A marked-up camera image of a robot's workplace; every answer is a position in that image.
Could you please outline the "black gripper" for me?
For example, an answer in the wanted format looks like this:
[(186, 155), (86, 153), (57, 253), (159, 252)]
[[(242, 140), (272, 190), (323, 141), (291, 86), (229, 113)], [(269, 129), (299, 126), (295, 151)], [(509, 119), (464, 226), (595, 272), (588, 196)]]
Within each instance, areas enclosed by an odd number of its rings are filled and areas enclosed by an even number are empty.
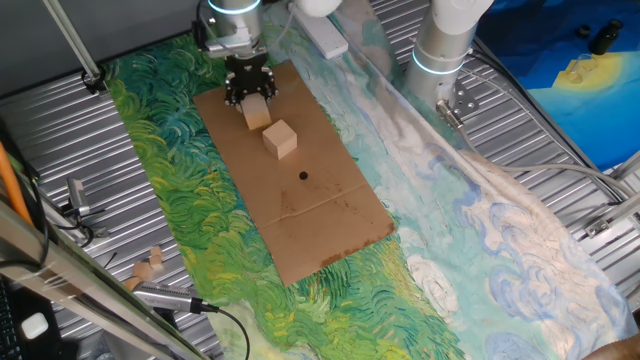
[(267, 60), (266, 53), (249, 58), (228, 56), (225, 59), (225, 68), (228, 71), (225, 80), (226, 105), (240, 105), (245, 92), (261, 92), (267, 102), (278, 94), (273, 72), (266, 66)]

